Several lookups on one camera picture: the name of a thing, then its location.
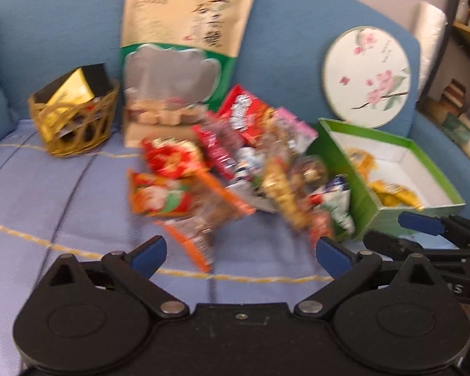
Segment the clear orange-edged snack packet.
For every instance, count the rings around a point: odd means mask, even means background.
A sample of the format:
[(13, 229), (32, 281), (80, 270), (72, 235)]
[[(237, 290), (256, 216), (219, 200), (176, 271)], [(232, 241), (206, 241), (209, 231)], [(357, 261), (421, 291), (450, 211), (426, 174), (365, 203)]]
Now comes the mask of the clear orange-edged snack packet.
[(254, 214), (255, 208), (207, 171), (197, 171), (192, 183), (192, 211), (159, 224), (185, 249), (198, 270), (209, 273), (214, 263), (212, 235), (223, 225)]

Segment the orange green snack packet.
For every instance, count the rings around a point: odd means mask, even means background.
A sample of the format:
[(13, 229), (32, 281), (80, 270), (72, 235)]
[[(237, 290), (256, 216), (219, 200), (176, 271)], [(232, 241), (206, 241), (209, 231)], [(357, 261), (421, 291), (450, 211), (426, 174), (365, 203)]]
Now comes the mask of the orange green snack packet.
[(138, 215), (182, 217), (193, 206), (192, 182), (130, 169), (127, 172), (130, 209)]

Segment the green white snack packet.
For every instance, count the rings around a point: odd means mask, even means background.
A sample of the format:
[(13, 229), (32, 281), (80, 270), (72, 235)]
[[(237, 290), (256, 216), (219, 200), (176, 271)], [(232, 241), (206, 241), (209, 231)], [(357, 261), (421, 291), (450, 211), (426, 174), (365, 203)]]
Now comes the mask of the green white snack packet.
[(310, 203), (330, 214), (335, 235), (351, 237), (356, 232), (350, 214), (351, 190), (345, 174), (337, 174), (309, 195)]

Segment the clear yellow twists snack packet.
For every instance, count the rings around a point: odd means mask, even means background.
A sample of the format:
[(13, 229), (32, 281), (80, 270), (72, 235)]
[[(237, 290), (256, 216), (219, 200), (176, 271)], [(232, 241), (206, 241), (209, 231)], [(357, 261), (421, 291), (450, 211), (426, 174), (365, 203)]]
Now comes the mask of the clear yellow twists snack packet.
[(322, 160), (313, 155), (286, 160), (272, 155), (263, 169), (262, 191), (295, 230), (311, 224), (310, 194), (327, 181)]

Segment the white blue snack packet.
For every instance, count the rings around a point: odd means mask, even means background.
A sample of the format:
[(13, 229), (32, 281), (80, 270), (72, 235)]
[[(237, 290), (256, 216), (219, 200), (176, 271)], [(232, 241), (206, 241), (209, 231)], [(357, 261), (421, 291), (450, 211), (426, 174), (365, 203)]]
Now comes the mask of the white blue snack packet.
[(253, 147), (242, 147), (236, 154), (236, 166), (231, 183), (248, 182), (259, 189), (263, 180), (265, 158)]

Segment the dark red striped snack packet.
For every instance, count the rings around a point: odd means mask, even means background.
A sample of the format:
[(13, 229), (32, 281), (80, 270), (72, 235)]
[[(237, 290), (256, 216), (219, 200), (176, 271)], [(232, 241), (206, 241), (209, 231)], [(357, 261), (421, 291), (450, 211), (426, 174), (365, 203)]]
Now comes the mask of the dark red striped snack packet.
[(243, 146), (240, 135), (222, 121), (197, 125), (192, 130), (210, 164), (224, 179), (234, 179), (237, 152)]

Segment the pink snack packet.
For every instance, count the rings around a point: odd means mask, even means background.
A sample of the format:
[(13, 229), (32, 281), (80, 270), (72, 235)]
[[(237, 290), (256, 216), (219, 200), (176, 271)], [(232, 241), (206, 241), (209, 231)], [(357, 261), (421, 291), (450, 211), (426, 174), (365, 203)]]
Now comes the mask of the pink snack packet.
[(277, 129), (279, 136), (298, 154), (304, 154), (318, 138), (316, 129), (284, 107), (276, 109), (272, 125)]

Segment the red chips snack bag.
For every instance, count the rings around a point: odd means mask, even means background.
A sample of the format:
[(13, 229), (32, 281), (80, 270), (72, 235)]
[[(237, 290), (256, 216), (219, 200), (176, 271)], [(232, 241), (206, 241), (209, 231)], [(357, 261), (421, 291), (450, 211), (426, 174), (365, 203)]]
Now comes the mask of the red chips snack bag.
[(274, 112), (273, 107), (237, 84), (228, 92), (216, 117), (227, 121), (247, 145), (256, 147)]

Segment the red orange snack bag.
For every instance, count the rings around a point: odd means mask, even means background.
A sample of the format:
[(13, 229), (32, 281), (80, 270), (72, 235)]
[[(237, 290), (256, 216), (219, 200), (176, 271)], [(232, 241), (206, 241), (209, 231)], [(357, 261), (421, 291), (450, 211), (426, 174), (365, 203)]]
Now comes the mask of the red orange snack bag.
[(146, 165), (161, 177), (180, 179), (207, 171), (202, 152), (191, 141), (144, 138), (141, 147)]

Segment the green white cardboard box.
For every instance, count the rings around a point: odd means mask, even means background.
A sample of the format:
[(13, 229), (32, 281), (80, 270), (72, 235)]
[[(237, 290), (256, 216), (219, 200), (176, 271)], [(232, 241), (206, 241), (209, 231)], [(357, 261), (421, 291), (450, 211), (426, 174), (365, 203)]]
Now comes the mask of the green white cardboard box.
[[(322, 158), (331, 177), (345, 175), (351, 190), (349, 213), (356, 229), (351, 239), (360, 240), (369, 230), (395, 236), (414, 234), (414, 230), (399, 225), (402, 212), (447, 217), (464, 209), (465, 200), (458, 190), (415, 141), (326, 118), (318, 120), (316, 130), (318, 138), (308, 153)], [(366, 177), (352, 164), (351, 150), (372, 155), (374, 168)], [(370, 188), (377, 181), (411, 190), (423, 208), (384, 206)]]

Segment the woven gold wicker basket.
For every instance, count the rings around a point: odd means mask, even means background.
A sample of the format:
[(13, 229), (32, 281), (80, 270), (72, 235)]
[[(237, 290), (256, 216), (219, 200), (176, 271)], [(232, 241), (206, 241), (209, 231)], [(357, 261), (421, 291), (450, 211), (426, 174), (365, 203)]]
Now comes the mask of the woven gold wicker basket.
[(119, 84), (112, 79), (110, 87), (105, 96), (83, 104), (47, 105), (35, 94), (30, 95), (29, 113), (48, 154), (55, 157), (84, 154), (109, 139)]

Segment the round floral fan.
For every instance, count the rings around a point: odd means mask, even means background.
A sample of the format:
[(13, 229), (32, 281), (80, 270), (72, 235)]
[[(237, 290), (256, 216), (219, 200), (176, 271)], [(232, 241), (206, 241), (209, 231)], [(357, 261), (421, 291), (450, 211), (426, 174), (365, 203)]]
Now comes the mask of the round floral fan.
[(413, 72), (402, 45), (387, 31), (359, 26), (341, 34), (322, 66), (322, 90), (342, 121), (383, 127), (408, 103)]

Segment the black gold box in basket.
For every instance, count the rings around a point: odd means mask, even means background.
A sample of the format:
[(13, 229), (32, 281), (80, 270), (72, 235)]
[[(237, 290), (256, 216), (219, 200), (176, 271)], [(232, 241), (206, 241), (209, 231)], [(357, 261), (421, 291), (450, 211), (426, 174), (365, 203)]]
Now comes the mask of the black gold box in basket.
[(68, 112), (95, 98), (103, 98), (112, 90), (104, 64), (80, 66), (42, 87), (33, 94), (40, 105), (39, 131), (46, 141), (51, 141), (71, 116)]

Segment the large beige green snack bag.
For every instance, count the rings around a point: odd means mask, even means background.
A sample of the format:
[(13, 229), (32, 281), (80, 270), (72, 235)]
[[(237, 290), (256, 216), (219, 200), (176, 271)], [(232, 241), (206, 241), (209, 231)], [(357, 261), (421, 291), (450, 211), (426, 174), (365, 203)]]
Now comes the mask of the large beige green snack bag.
[(222, 104), (254, 0), (124, 0), (124, 145), (192, 140)]

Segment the blue fabric sofa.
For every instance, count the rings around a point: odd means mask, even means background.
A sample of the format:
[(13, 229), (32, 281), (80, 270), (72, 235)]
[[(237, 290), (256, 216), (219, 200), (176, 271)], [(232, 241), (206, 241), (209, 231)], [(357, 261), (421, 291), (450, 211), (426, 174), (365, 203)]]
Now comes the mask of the blue fabric sofa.
[[(124, 0), (0, 0), (0, 87), (18, 119), (27, 100), (81, 65), (103, 63), (119, 78)], [(254, 0), (232, 81), (314, 122), (331, 117), (319, 80), (330, 44), (361, 25), (388, 31), (412, 69), (419, 43), (403, 27), (357, 0)]]

